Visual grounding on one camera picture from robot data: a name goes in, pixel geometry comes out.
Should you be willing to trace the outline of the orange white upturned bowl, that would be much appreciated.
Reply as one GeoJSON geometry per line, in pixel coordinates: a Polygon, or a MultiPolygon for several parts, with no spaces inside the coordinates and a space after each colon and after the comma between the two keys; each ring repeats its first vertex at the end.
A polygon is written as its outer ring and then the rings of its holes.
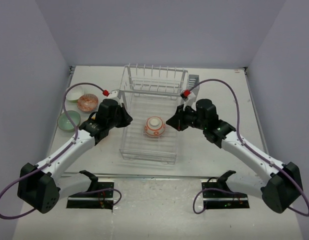
{"type": "Polygon", "coordinates": [[[159,116],[149,117],[144,125],[144,132],[150,136],[157,138],[163,135],[166,131],[166,124],[159,116]]]}

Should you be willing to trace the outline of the blue zigzag patterned bowl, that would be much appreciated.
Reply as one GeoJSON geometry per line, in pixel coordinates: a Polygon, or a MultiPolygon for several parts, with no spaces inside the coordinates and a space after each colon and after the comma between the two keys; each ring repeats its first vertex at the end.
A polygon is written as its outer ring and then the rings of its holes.
{"type": "Polygon", "coordinates": [[[82,95],[77,100],[77,108],[84,113],[90,113],[97,108],[98,103],[98,97],[92,93],[88,93],[82,95]]]}

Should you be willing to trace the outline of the mint green bowl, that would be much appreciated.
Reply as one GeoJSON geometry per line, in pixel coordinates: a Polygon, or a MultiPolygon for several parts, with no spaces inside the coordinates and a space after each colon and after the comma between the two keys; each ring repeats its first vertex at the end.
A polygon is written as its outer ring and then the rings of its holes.
{"type": "MultiPolygon", "coordinates": [[[[81,122],[81,116],[77,111],[74,110],[69,110],[68,112],[69,117],[73,121],[76,127],[80,125],[81,122]]],[[[65,132],[72,132],[75,130],[73,124],[71,121],[68,119],[65,113],[62,113],[58,119],[57,119],[57,126],[60,130],[65,131],[65,132]]]]}

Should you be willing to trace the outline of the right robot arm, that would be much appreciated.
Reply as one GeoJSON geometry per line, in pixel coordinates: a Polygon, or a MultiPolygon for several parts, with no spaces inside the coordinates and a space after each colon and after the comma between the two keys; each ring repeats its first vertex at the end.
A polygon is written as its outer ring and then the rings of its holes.
{"type": "Polygon", "coordinates": [[[238,131],[219,118],[217,108],[209,99],[200,99],[195,109],[179,105],[167,125],[177,131],[191,127],[203,132],[205,138],[218,148],[234,155],[253,170],[257,179],[237,178],[228,171],[217,184],[218,192],[228,197],[232,193],[246,194],[263,200],[274,212],[283,213],[303,193],[299,167],[292,162],[285,164],[261,151],[238,134],[238,131]]]}

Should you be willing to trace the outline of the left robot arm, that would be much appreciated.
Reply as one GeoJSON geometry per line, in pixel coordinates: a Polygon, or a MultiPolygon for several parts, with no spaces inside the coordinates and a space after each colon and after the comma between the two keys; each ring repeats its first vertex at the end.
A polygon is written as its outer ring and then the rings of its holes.
{"type": "Polygon", "coordinates": [[[111,129],[124,128],[132,120],[118,97],[105,98],[95,118],[84,121],[56,152],[35,165],[27,163],[21,168],[17,196],[42,214],[49,212],[60,199],[76,194],[94,196],[99,189],[94,174],[81,170],[69,178],[62,175],[81,155],[106,138],[111,129]]]}

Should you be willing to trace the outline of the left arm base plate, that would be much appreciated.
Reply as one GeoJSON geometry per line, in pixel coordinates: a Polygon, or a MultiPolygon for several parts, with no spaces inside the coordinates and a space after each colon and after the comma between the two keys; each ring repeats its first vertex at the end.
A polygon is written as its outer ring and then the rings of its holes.
{"type": "Polygon", "coordinates": [[[112,210],[114,192],[102,191],[95,193],[74,194],[67,198],[67,209],[112,210]]]}

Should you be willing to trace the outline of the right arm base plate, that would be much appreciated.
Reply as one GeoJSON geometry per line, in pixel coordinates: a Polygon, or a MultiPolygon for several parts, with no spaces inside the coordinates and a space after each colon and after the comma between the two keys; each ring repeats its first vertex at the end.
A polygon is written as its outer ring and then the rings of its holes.
{"type": "Polygon", "coordinates": [[[249,199],[246,194],[229,194],[217,190],[202,193],[203,206],[207,210],[249,209],[249,199]]]}

